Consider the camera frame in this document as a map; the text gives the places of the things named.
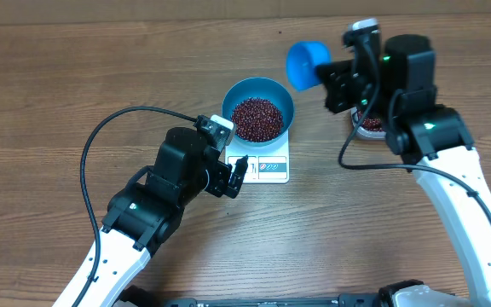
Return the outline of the blue plastic measuring scoop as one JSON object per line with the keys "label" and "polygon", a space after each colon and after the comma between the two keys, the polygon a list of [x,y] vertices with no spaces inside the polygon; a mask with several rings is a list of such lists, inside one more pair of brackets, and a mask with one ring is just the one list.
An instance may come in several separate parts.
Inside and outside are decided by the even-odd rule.
{"label": "blue plastic measuring scoop", "polygon": [[316,68],[331,62],[327,46],[319,41],[301,41],[293,44],[286,57],[286,75],[295,90],[308,90],[321,84]]}

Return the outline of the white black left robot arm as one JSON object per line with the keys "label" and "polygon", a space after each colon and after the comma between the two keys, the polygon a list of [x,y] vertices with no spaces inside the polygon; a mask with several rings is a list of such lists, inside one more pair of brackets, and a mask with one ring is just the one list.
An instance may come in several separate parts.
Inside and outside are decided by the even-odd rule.
{"label": "white black left robot arm", "polygon": [[220,161],[234,130],[216,123],[168,130],[153,165],[140,169],[116,193],[78,272],[58,306],[112,306],[160,246],[180,226],[185,206],[201,191],[235,198],[247,169]]}

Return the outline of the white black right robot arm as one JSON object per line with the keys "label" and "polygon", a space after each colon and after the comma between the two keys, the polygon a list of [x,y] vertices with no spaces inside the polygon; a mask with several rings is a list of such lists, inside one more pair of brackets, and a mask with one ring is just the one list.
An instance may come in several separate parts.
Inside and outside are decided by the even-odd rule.
{"label": "white black right robot arm", "polygon": [[436,53],[427,37],[382,41],[377,32],[347,34],[347,61],[311,54],[307,68],[326,88],[326,107],[378,117],[390,150],[401,158],[435,207],[464,271],[469,298],[437,294],[436,304],[491,306],[491,192],[465,121],[436,100]]}

